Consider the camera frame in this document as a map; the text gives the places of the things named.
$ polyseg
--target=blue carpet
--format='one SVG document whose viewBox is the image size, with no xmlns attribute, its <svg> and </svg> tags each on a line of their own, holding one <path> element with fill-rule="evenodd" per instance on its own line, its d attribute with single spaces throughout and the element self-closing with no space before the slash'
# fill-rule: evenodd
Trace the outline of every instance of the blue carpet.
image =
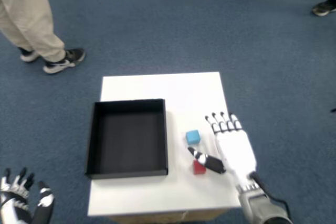
<svg viewBox="0 0 336 224">
<path fill-rule="evenodd" d="M 295 224 L 335 223 L 336 15 L 311 15 L 319 1 L 50 0 L 56 34 L 88 57 L 47 76 L 0 35 L 1 170 L 27 166 L 51 186 L 52 223 L 109 223 L 87 217 L 83 175 L 102 77 L 220 71 L 259 173 Z M 247 222 L 237 209 L 209 223 Z"/>
</svg>

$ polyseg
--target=white table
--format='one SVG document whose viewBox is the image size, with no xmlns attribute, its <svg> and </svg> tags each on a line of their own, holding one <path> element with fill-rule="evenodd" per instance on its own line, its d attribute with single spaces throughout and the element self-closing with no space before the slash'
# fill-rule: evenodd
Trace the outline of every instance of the white table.
<svg viewBox="0 0 336 224">
<path fill-rule="evenodd" d="M 228 174 L 207 170 L 193 175 L 193 156 L 185 133 L 197 129 L 196 149 L 217 156 L 214 136 L 204 116 L 227 112 L 218 72 L 104 77 L 101 101 L 162 98 L 166 102 L 169 174 L 167 176 L 93 180 L 89 216 L 129 216 L 239 207 Z"/>
</svg>

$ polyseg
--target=cube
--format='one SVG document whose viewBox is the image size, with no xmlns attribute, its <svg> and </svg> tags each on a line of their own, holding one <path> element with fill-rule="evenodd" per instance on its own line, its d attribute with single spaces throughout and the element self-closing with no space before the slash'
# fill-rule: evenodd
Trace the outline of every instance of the cube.
<svg viewBox="0 0 336 224">
<path fill-rule="evenodd" d="M 197 160 L 194 160 L 193 168 L 195 175 L 205 174 L 206 168 L 203 165 L 201 165 Z"/>
<path fill-rule="evenodd" d="M 188 131 L 185 135 L 188 145 L 198 144 L 201 141 L 200 134 L 198 130 Z"/>
</svg>

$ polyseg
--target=shoe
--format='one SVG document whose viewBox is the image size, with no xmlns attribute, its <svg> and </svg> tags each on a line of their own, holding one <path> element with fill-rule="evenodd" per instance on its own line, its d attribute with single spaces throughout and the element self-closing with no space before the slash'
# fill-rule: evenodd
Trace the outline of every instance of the shoe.
<svg viewBox="0 0 336 224">
<path fill-rule="evenodd" d="M 24 62 L 33 62 L 38 57 L 40 57 L 40 55 L 36 51 L 27 51 L 21 47 L 19 47 L 19 49 L 21 51 L 20 59 Z"/>
<path fill-rule="evenodd" d="M 323 17 L 331 12 L 336 12 L 336 4 L 331 3 L 330 1 L 325 1 L 314 6 L 311 11 L 319 17 Z"/>
<path fill-rule="evenodd" d="M 85 51 L 82 48 L 67 50 L 65 58 L 59 62 L 46 61 L 43 71 L 48 74 L 58 73 L 67 68 L 73 68 L 85 58 Z"/>
</svg>

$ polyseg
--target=black box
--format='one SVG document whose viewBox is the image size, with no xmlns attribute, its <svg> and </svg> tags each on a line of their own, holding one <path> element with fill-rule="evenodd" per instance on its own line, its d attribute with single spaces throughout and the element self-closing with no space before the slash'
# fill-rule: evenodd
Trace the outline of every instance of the black box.
<svg viewBox="0 0 336 224">
<path fill-rule="evenodd" d="M 96 102 L 86 175 L 92 179 L 168 174 L 163 99 Z"/>
</svg>

